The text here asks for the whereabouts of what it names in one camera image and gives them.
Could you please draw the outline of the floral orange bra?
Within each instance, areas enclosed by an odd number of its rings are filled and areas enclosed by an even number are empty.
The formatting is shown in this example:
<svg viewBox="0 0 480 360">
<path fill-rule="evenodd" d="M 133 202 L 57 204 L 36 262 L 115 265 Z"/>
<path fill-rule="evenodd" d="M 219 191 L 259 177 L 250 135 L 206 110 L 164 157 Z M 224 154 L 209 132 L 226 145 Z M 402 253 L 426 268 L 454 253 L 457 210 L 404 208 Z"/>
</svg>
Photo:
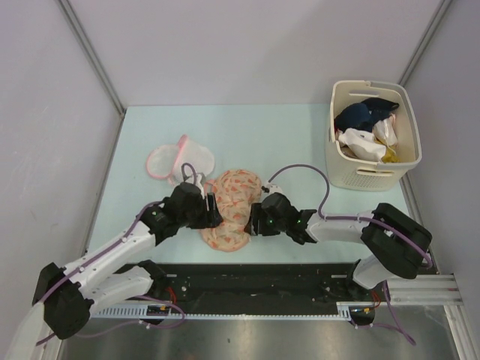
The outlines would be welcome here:
<svg viewBox="0 0 480 360">
<path fill-rule="evenodd" d="M 261 197 L 260 177 L 246 169 L 231 169 L 215 180 L 205 183 L 204 189 L 215 195 L 222 223 L 213 229 L 201 229 L 203 241 L 212 249 L 233 252 L 251 240 L 245 232 L 251 206 Z"/>
</svg>

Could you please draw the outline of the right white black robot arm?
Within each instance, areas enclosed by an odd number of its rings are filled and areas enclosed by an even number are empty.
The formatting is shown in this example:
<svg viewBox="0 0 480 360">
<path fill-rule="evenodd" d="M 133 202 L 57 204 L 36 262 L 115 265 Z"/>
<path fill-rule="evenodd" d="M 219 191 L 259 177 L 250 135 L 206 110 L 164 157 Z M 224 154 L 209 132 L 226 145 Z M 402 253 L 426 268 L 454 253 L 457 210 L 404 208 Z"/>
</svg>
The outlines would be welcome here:
<svg viewBox="0 0 480 360">
<path fill-rule="evenodd" d="M 385 202 L 373 211 L 326 215 L 298 210 L 282 193 L 271 193 L 251 206 L 244 231 L 251 236 L 283 233 L 299 245 L 328 240 L 365 245 L 371 255 L 356 261 L 346 280 L 346 293 L 355 301 L 365 300 L 390 278 L 411 280 L 422 267 L 433 266 L 428 255 L 431 233 Z"/>
</svg>

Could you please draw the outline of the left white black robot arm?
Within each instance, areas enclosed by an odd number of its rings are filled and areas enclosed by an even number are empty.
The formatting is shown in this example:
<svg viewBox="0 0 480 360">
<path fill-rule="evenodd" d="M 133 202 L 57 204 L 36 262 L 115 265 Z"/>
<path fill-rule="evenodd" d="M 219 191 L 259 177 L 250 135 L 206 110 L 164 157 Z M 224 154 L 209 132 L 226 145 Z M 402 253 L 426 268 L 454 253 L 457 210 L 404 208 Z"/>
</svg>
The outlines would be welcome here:
<svg viewBox="0 0 480 360">
<path fill-rule="evenodd" d="M 166 274 L 151 260 L 118 272 L 131 257 L 157 247 L 183 227 L 214 229 L 222 221 L 214 193 L 182 182 L 170 196 L 146 204 L 127 229 L 95 252 L 67 265 L 46 265 L 32 303 L 43 305 L 43 321 L 54 336 L 71 338 L 104 308 L 144 295 L 155 300 L 165 293 Z"/>
</svg>

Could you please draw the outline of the cream plastic laundry basket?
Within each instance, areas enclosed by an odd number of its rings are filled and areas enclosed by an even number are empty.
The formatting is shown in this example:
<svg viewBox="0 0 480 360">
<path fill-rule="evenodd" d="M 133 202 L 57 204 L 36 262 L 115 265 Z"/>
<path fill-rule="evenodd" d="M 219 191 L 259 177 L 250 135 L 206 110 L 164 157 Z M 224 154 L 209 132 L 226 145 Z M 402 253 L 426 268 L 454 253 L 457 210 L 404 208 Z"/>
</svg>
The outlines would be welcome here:
<svg viewBox="0 0 480 360">
<path fill-rule="evenodd" d="M 387 191 L 415 168 L 422 148 L 404 87 L 336 82 L 326 123 L 325 159 L 334 186 L 358 191 Z"/>
</svg>

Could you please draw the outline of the white pink plastic bag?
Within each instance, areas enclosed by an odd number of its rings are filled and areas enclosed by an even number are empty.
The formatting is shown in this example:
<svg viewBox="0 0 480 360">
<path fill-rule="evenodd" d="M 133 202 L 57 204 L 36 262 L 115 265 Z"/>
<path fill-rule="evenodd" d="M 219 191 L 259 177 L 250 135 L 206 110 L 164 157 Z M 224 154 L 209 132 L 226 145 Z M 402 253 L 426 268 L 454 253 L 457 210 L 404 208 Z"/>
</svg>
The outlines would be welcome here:
<svg viewBox="0 0 480 360">
<path fill-rule="evenodd" d="M 387 146 L 391 147 L 394 147 L 398 144 L 398 138 L 394 129 L 395 122 L 396 115 L 392 113 L 388 118 L 378 121 L 373 126 L 374 136 Z"/>
</svg>

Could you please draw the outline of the yellow garment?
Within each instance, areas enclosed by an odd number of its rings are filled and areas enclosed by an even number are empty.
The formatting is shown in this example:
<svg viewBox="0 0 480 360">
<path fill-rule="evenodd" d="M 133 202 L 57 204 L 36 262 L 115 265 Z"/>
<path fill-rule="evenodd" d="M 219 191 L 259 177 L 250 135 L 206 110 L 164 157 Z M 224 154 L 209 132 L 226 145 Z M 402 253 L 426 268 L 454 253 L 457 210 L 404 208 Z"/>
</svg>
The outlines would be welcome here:
<svg viewBox="0 0 480 360">
<path fill-rule="evenodd" d="M 381 162 L 384 164 L 396 164 L 400 162 L 400 159 L 397 155 L 397 152 L 394 148 L 391 146 L 386 145 L 384 142 L 382 142 L 380 139 L 375 139 L 375 142 L 382 145 L 385 148 L 385 154 L 381 157 Z"/>
</svg>

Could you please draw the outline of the dark navy garment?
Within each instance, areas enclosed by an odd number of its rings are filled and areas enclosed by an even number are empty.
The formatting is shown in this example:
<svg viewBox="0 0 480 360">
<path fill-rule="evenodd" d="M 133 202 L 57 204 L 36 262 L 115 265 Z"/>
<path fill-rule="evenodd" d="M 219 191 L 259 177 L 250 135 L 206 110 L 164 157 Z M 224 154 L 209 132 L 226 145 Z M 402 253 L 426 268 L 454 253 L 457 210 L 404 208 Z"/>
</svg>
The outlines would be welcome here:
<svg viewBox="0 0 480 360">
<path fill-rule="evenodd" d="M 334 118 L 334 129 L 345 132 L 352 128 L 372 132 L 377 122 L 387 119 L 400 104 L 380 97 L 369 97 L 346 107 Z"/>
</svg>

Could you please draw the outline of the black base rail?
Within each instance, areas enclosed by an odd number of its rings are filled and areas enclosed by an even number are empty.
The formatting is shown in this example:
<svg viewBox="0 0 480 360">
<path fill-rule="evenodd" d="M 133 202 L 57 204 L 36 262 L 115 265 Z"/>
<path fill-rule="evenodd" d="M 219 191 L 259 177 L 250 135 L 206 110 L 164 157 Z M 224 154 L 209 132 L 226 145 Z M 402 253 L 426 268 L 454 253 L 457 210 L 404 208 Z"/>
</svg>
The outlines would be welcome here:
<svg viewBox="0 0 480 360">
<path fill-rule="evenodd" d="M 374 302 L 370 290 L 350 289 L 351 263 L 161 264 L 154 299 L 188 310 L 284 310 L 311 302 Z"/>
</svg>

